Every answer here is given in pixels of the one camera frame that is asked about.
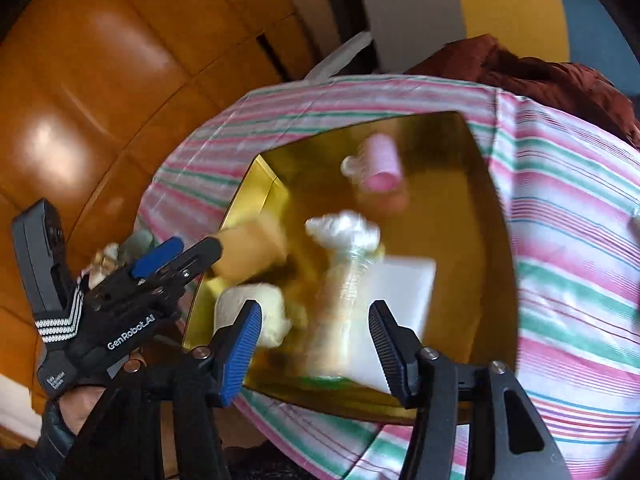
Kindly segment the person left hand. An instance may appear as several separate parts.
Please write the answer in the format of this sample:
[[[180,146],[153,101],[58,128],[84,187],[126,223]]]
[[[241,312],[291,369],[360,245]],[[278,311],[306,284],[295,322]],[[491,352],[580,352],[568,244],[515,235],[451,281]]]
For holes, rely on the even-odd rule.
[[[77,436],[93,408],[104,393],[103,387],[80,386],[67,391],[56,403],[68,430]]]

